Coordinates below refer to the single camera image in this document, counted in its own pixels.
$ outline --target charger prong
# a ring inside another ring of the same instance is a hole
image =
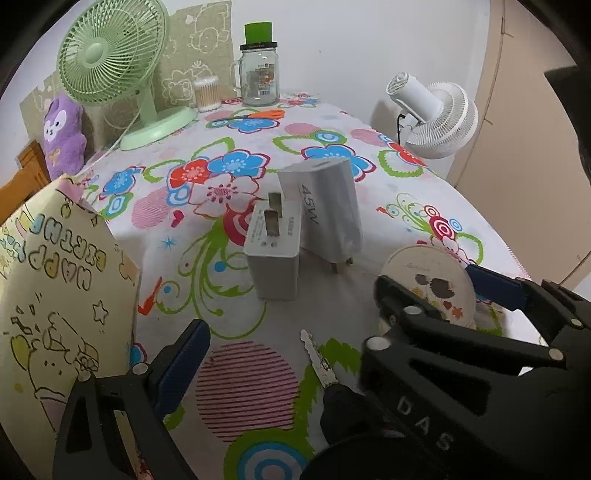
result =
[[[270,192],[269,193],[269,208],[275,210],[279,218],[282,218],[283,206],[281,205],[281,192]]]
[[[267,236],[279,236],[279,213],[277,210],[265,210],[265,228]]]

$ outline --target fan base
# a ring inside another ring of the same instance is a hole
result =
[[[178,106],[158,112],[155,122],[144,125],[140,122],[121,138],[121,150],[133,150],[156,142],[180,130],[197,118],[197,112],[188,106]]]

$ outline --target purple plush toy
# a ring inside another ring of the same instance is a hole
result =
[[[75,175],[84,165],[86,137],[82,134],[82,106],[64,92],[53,99],[44,118],[43,153],[52,180]]]

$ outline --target key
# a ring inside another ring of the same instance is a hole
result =
[[[324,389],[320,428],[329,445],[354,435],[379,433],[384,425],[380,410],[363,395],[339,383],[308,332],[302,330],[300,338]]]

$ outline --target white wall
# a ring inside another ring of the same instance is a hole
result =
[[[80,0],[33,47],[0,99],[0,185],[28,141],[19,103],[56,68],[60,42],[93,0]],[[169,13],[200,0],[164,0]],[[319,94],[377,130],[395,134],[385,88],[400,70],[422,82],[448,80],[474,98],[488,36],[489,0],[233,0],[235,57],[243,25],[272,21],[282,89]],[[447,176],[451,159],[431,164]]]
[[[574,289],[575,293],[578,293],[582,297],[591,301],[591,274],[587,275],[581,283]]]

